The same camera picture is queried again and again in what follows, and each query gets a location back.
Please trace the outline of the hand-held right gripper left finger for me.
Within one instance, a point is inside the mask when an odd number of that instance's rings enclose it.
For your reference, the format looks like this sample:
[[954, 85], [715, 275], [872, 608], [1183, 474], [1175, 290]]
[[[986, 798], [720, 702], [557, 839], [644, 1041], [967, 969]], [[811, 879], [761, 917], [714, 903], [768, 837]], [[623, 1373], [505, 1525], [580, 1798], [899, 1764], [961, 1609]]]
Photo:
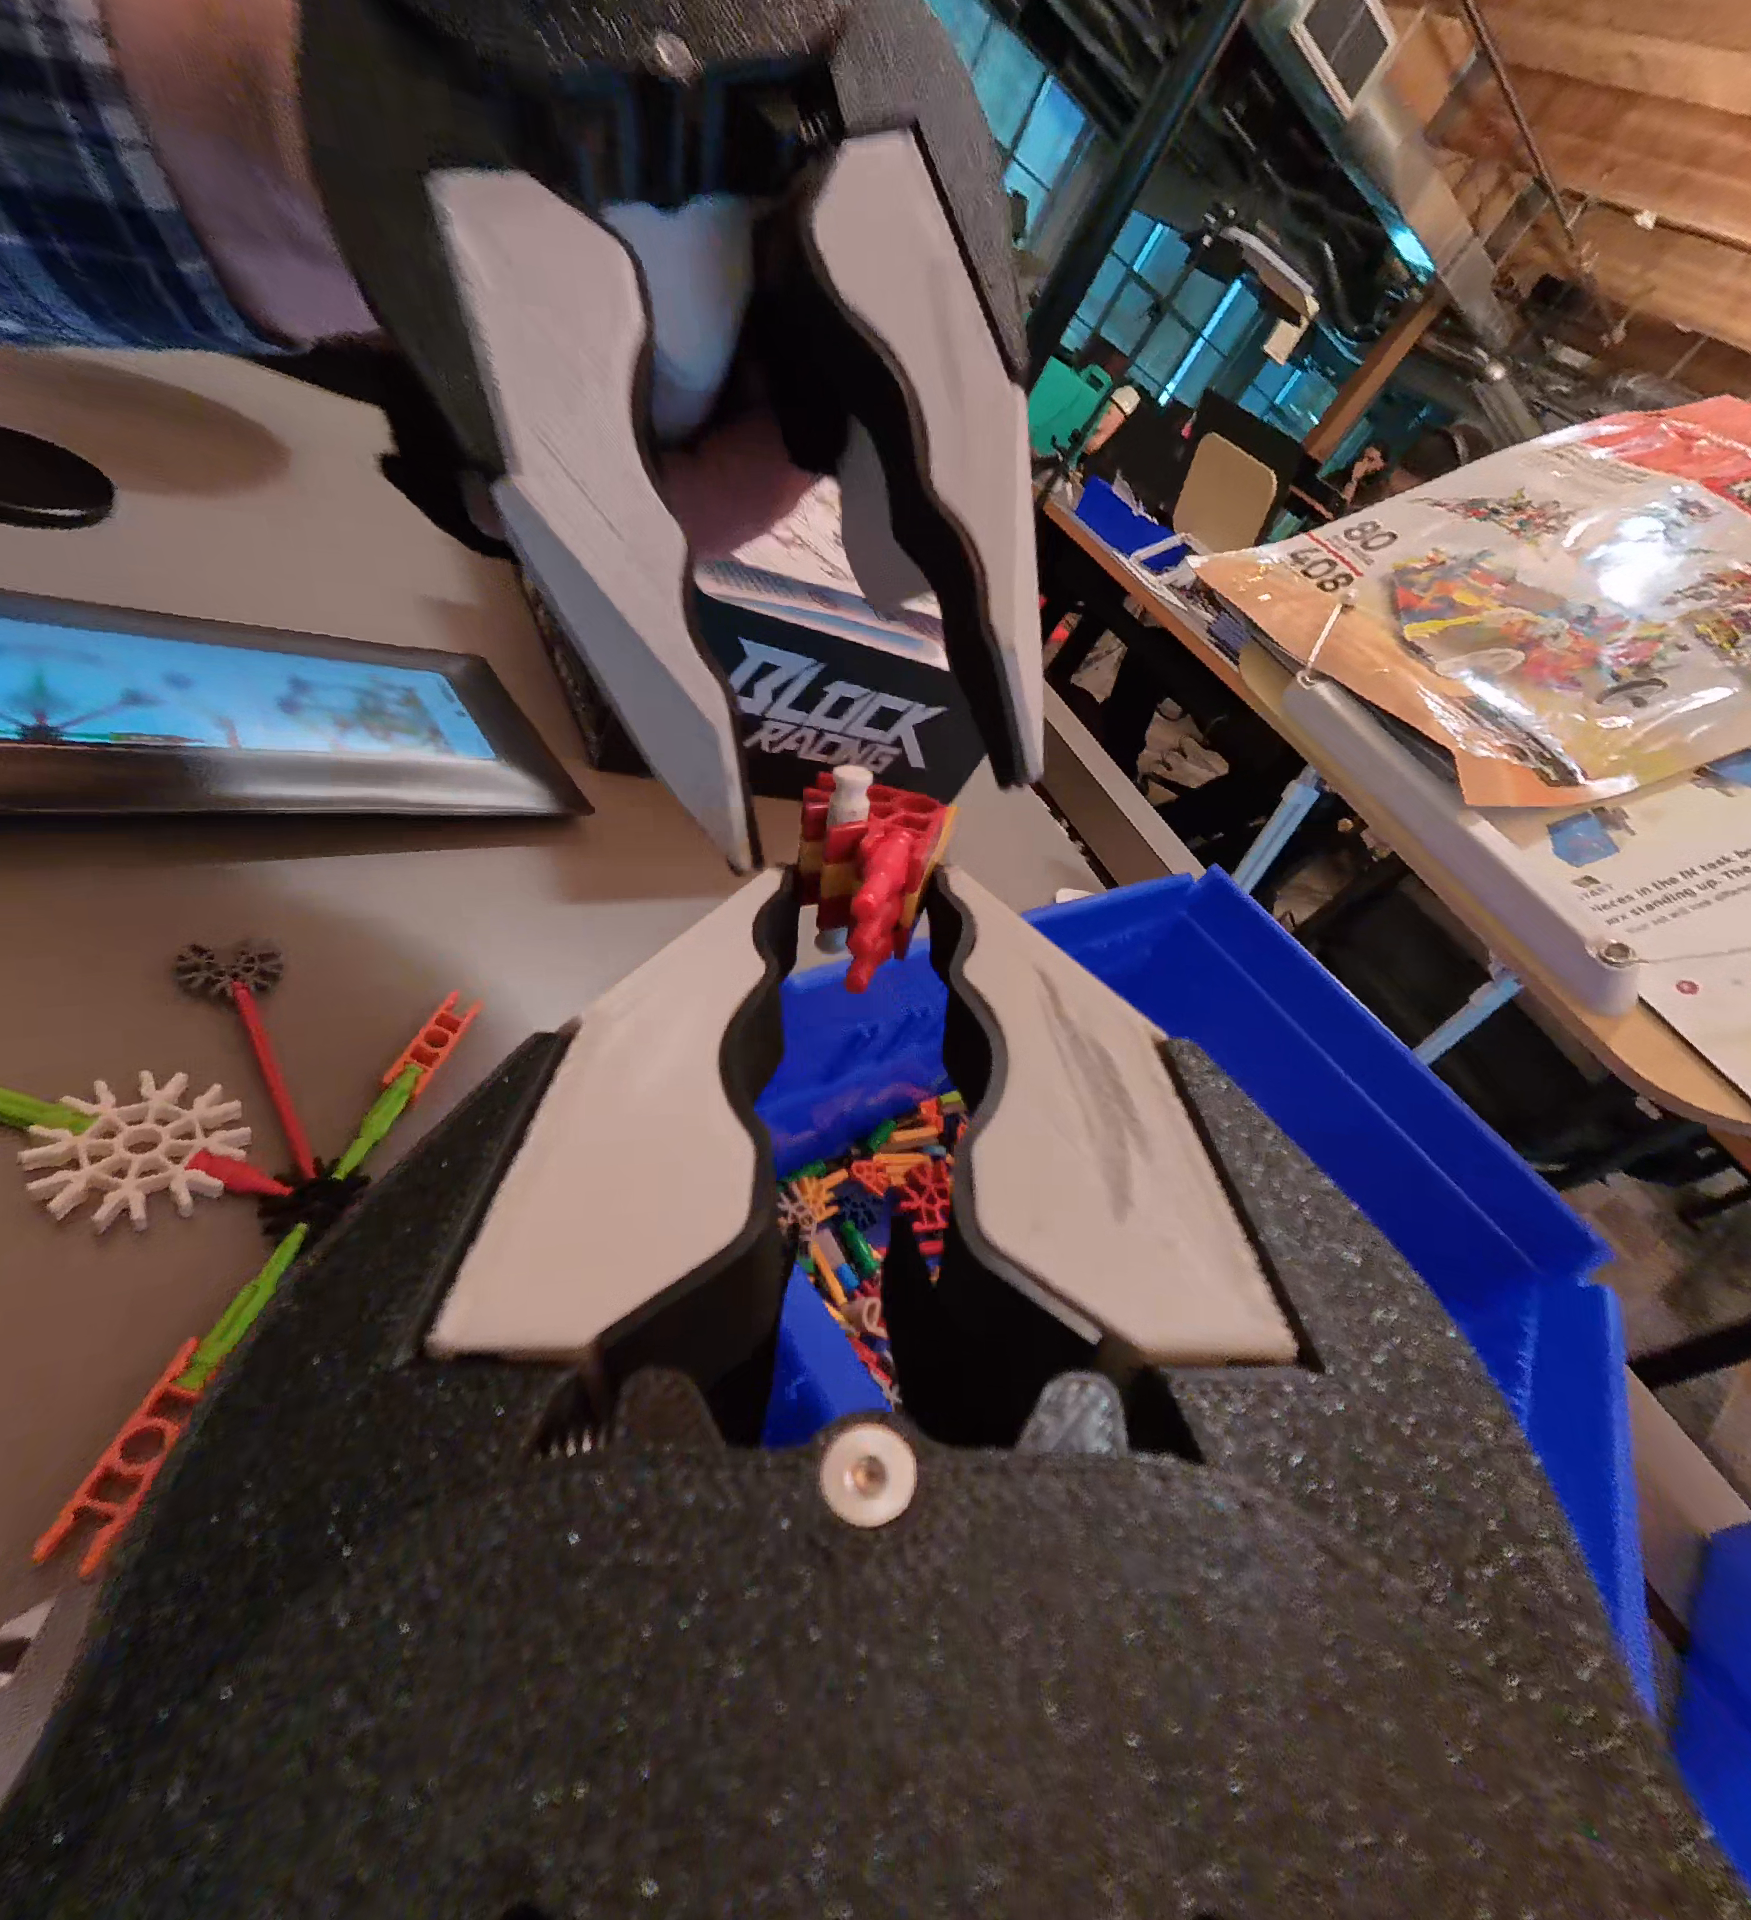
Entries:
[[730, 1445], [762, 1439], [792, 1256], [758, 1098], [782, 1059], [798, 885], [766, 867], [554, 1039], [426, 1326], [431, 1382], [612, 1427], [685, 1380]]

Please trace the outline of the black framed tablet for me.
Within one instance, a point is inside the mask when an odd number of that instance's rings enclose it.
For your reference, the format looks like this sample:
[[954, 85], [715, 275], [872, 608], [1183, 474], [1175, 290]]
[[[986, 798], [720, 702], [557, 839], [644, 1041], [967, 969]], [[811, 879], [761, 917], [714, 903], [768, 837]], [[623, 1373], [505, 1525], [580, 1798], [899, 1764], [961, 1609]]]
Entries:
[[468, 655], [0, 590], [0, 817], [573, 820]]

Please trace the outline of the flat star toy rod model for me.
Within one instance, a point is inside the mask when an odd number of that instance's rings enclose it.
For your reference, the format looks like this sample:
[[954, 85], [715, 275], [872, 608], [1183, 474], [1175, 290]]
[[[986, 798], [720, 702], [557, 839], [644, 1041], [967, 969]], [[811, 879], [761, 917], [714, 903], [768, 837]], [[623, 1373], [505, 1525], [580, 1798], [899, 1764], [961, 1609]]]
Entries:
[[0, 1087], [0, 1127], [29, 1139], [15, 1161], [31, 1174], [26, 1191], [48, 1215], [84, 1212], [97, 1233], [118, 1220], [144, 1231], [157, 1199], [178, 1215], [189, 1215], [202, 1201], [231, 1196], [251, 1204], [269, 1242], [257, 1273], [238, 1289], [209, 1330], [176, 1351], [39, 1535], [32, 1546], [36, 1565], [81, 1545], [81, 1579], [94, 1579], [107, 1567], [209, 1386], [227, 1370], [290, 1269], [312, 1255], [359, 1201], [371, 1182], [371, 1157], [422, 1102], [482, 1011], [477, 998], [460, 990], [443, 996], [379, 1075], [374, 1098], [349, 1144], [332, 1157], [321, 1157], [263, 1013], [264, 998], [285, 975], [282, 947], [264, 939], [227, 947], [191, 943], [173, 955], [170, 973], [183, 996], [236, 1017], [287, 1142], [288, 1165], [280, 1175], [247, 1157], [251, 1125], [239, 1100], [220, 1084], [194, 1088], [185, 1073], [160, 1078], [140, 1071], [128, 1095], [104, 1081], [97, 1081], [91, 1095], [59, 1098]]

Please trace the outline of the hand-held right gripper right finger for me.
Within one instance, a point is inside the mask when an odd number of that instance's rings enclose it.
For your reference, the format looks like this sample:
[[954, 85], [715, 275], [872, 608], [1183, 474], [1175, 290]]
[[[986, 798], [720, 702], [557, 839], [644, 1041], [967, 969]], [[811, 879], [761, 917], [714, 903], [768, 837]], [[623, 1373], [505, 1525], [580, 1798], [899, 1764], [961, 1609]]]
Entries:
[[1120, 1357], [1295, 1363], [1168, 1035], [957, 867], [933, 878], [933, 965], [967, 1110], [950, 1253]]

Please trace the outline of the pile of colourful toy pieces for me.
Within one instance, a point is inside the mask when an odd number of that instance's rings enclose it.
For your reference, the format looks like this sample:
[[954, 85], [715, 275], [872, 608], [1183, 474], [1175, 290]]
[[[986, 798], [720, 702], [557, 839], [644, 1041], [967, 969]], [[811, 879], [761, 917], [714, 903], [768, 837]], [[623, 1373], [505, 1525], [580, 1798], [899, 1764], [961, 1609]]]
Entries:
[[888, 1315], [888, 1263], [913, 1248], [936, 1285], [952, 1217], [954, 1149], [969, 1127], [957, 1091], [891, 1111], [844, 1149], [798, 1164], [777, 1187], [798, 1297], [846, 1336], [888, 1408], [902, 1406]]

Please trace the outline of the person's left hand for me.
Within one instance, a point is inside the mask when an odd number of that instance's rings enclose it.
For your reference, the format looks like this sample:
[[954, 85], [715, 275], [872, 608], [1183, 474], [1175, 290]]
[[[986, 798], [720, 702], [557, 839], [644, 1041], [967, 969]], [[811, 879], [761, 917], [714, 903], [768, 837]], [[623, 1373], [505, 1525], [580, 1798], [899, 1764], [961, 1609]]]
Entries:
[[227, 298], [277, 344], [374, 321], [316, 187], [294, 1], [104, 1], [120, 80]]

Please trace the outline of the black oval object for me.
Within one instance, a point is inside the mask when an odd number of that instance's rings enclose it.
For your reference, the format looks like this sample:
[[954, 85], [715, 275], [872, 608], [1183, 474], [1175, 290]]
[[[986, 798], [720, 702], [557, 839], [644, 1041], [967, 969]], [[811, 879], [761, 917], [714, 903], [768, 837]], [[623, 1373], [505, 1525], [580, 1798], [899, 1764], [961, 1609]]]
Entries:
[[0, 425], [0, 525], [84, 531], [113, 512], [117, 489], [94, 463], [35, 433]]

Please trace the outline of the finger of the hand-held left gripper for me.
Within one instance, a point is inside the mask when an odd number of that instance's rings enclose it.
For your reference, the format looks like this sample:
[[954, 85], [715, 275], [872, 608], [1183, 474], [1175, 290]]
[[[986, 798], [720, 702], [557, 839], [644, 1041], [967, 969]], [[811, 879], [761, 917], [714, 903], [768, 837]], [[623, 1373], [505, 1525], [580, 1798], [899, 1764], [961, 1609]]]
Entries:
[[846, 411], [846, 561], [877, 611], [933, 596], [993, 773], [1027, 786], [1044, 769], [1027, 409], [917, 139], [840, 146], [802, 204], [801, 246]]
[[631, 251], [525, 174], [427, 179], [502, 446], [501, 519], [647, 769], [739, 873], [762, 866], [692, 550], [652, 474], [650, 314]]

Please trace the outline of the person's left forearm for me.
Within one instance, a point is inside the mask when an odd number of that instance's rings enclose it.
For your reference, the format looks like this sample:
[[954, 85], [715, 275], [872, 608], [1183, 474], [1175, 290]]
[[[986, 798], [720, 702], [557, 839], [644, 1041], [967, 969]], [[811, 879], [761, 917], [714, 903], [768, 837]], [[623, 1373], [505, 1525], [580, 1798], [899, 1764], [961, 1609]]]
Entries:
[[224, 290], [92, 1], [0, 1], [0, 348], [280, 350]]

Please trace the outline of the red yellow toy connector assembly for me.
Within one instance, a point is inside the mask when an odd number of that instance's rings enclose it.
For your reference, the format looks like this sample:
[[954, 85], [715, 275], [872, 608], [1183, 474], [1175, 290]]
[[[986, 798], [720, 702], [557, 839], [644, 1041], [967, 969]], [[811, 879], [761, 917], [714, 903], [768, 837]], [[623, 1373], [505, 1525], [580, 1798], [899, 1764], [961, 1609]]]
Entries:
[[[798, 898], [815, 910], [823, 812], [838, 769], [821, 773], [802, 792], [796, 849]], [[948, 850], [955, 806], [874, 781], [872, 819], [860, 849], [860, 887], [852, 899], [844, 986], [864, 994], [876, 973], [905, 955], [930, 878]]]

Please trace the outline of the short white toy rod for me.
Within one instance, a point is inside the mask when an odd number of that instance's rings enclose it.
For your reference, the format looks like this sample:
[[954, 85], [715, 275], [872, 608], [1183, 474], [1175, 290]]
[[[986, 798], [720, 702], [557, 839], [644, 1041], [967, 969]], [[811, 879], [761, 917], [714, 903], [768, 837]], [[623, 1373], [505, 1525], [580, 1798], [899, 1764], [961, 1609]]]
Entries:
[[846, 764], [833, 775], [821, 835], [815, 890], [815, 947], [827, 955], [846, 949], [852, 899], [860, 887], [860, 849], [872, 819], [867, 769]]

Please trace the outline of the black cardboard box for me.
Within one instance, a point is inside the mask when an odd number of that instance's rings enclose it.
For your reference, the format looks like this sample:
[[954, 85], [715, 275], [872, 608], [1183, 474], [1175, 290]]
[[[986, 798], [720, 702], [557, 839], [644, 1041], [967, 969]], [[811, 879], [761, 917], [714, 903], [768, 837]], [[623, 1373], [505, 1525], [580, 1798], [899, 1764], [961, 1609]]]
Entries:
[[695, 566], [695, 616], [758, 796], [796, 798], [852, 762], [950, 803], [986, 757], [933, 599], [883, 613], [861, 594], [827, 484], [764, 539]]

